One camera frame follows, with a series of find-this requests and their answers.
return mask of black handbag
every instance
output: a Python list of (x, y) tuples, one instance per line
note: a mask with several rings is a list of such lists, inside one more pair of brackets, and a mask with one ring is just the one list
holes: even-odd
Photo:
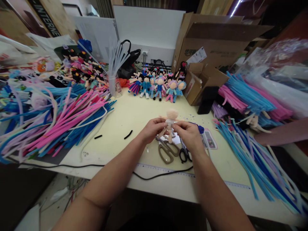
[(130, 54), (130, 56), (122, 64), (122, 66), (119, 68), (117, 73), (118, 73), (119, 78), (130, 79), (136, 72), (136, 69), (132, 65), (139, 58), (141, 54), (141, 50), (137, 49), (137, 50), (131, 51), (131, 46), (132, 46), (131, 42), (128, 39), (126, 39), (123, 42), (121, 42), (121, 45), (123, 45), (125, 42), (129, 42), (129, 49), (127, 52)]

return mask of packaging card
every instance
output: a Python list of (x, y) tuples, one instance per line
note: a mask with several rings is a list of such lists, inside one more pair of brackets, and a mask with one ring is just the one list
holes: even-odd
[(205, 50), (203, 47), (201, 47), (196, 53), (193, 54), (188, 60), (187, 64), (190, 63), (200, 63), (207, 57)]
[[(211, 149), (218, 149), (217, 144), (212, 136), (212, 133), (209, 130), (207, 129), (204, 130), (204, 136), (207, 138)], [(206, 143), (204, 142), (203, 139), (202, 139), (202, 142), (203, 142), (204, 147), (207, 148)]]

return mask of hand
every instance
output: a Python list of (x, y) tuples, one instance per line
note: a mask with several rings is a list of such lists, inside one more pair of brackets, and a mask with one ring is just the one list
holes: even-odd
[(174, 132), (181, 137), (187, 149), (192, 152), (204, 150), (198, 126), (185, 121), (180, 121), (172, 125)]
[(137, 138), (141, 139), (146, 144), (151, 143), (155, 136), (157, 136), (165, 127), (167, 127), (167, 123), (165, 121), (166, 120), (163, 118), (151, 119), (138, 134)]

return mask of person's right hand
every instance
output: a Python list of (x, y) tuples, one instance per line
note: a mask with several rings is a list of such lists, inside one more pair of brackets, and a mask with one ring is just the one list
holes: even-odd
[(198, 126), (193, 123), (180, 121), (172, 125), (174, 132), (181, 137), (187, 149), (192, 151), (204, 150)]

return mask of forearm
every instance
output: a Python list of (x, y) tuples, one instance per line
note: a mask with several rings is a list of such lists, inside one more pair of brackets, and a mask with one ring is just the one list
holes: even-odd
[(98, 230), (106, 211), (127, 186), (145, 144), (137, 136), (87, 184), (53, 230)]
[(241, 205), (220, 177), (203, 145), (192, 151), (200, 203), (218, 231), (254, 230)]
[(137, 136), (92, 178), (81, 195), (99, 207), (108, 207), (127, 186), (144, 148)]

